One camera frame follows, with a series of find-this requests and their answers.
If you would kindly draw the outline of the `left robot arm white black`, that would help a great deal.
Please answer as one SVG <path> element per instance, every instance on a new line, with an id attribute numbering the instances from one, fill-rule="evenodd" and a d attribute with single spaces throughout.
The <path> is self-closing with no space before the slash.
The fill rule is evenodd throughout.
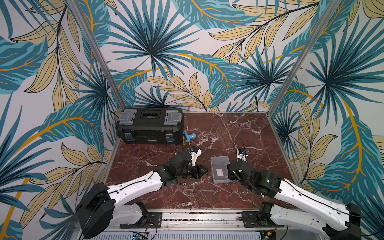
<path id="1" fill-rule="evenodd" d="M 177 183 L 179 178 L 200 179 L 208 169 L 197 163 L 202 151 L 193 147 L 190 151 L 180 151 L 171 159 L 154 168 L 146 175 L 117 185 L 106 186 L 98 183 L 76 206 L 83 238 L 96 237 L 108 227 L 136 225 L 149 217 L 142 203 L 126 206 L 138 197 L 161 190 Z"/>

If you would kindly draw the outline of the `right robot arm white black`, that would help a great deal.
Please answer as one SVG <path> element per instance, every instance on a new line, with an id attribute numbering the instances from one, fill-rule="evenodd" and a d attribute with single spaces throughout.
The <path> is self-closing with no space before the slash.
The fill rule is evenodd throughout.
<path id="1" fill-rule="evenodd" d="M 250 192 L 288 203 L 286 209 L 263 202 L 255 213 L 243 212 L 245 227 L 292 226 L 322 236 L 327 240 L 360 240 L 361 209 L 355 204 L 338 204 L 312 194 L 269 170 L 257 171 L 246 161 L 227 166 L 228 178 L 239 181 Z"/>

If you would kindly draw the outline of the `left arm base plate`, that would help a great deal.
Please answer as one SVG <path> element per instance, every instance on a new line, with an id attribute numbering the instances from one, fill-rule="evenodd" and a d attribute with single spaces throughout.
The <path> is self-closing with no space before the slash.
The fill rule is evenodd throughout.
<path id="1" fill-rule="evenodd" d="M 121 224 L 120 229 L 159 229 L 162 219 L 162 212 L 149 212 L 135 224 Z"/>

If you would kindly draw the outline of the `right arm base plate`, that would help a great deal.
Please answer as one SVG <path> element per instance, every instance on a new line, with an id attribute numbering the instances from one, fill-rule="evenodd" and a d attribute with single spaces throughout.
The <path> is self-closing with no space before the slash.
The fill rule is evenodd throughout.
<path id="1" fill-rule="evenodd" d="M 262 212 L 241 212 L 238 218 L 243 222 L 245 228 L 278 228 L 283 225 L 277 225 L 271 220 L 271 215 Z"/>

